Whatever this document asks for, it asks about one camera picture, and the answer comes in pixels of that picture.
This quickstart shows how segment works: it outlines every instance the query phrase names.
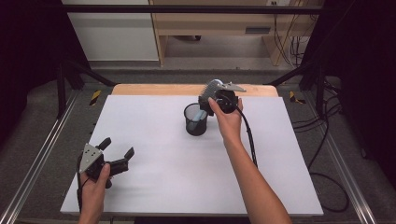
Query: table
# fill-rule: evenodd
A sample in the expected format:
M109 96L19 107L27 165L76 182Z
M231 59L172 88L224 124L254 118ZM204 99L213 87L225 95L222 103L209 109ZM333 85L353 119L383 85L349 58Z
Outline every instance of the table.
M219 127L209 118L206 133L185 131L182 111L204 85L120 84L106 100L90 144L111 137L105 160L120 159L134 146L130 170L115 176L105 213L119 216L246 216ZM240 85L259 169L291 216L323 215L301 150L276 89ZM242 134L248 148L248 137ZM77 180L61 212L77 215Z

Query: white wall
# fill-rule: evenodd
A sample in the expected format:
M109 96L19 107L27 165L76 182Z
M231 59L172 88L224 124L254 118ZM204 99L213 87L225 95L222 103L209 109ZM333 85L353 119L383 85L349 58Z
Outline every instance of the white wall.
M63 0L66 4L148 5L147 0ZM158 61L150 14L69 13L88 61Z

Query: forearm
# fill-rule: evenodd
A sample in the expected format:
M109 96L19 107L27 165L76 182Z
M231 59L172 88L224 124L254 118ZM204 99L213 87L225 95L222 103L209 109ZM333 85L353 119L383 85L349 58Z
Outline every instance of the forearm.
M240 141L224 142L251 223L290 223L289 215Z

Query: mesh cup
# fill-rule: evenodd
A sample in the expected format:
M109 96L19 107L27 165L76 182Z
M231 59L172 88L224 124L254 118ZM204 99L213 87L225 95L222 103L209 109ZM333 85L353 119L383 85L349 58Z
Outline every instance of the mesh cup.
M193 136L199 136L206 132L207 113L200 110L199 104L187 105L184 109L184 118L186 119L187 133Z

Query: silver metal part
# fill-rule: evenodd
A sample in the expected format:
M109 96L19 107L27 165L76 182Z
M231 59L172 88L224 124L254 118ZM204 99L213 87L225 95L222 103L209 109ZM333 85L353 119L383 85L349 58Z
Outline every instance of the silver metal part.
M55 121L49 135L47 136L46 141L43 146L40 148L40 151L35 158L34 163L30 167L29 172L26 174L23 179L20 187L18 188L17 193L14 195L11 203L8 205L7 209L3 212L3 215L0 217L1 224L13 224L18 214L20 213L23 204L25 203L29 193L31 192L35 181L38 179L38 176L46 163L46 160L53 149L53 146L58 139L59 134L61 133L64 125L69 118L71 111L75 105L75 102L78 98L79 91L72 91L69 99L66 104L66 110L64 114Z
M307 100L308 105L311 107L312 112L316 115L315 109L315 100L312 92L308 94L308 92L303 91L304 98ZM321 132L325 134L326 126L320 125ZM338 174L340 175L341 180L343 181L344 188L349 196L350 201L355 207L356 214L361 220L362 224L375 224L377 223L373 212L371 211L368 203L364 199L363 193L358 186L355 178L353 177L349 167L347 166L346 161L344 160L338 146L335 144L334 139L332 138L331 132L327 135L327 144L329 146L329 153L334 162L335 168L337 169Z
M219 89L225 90L225 91L247 91L235 84L233 84L232 82L230 83L224 83L224 84L219 84L218 85Z
M86 144L79 164L79 173L86 171L102 154L103 152L99 148Z

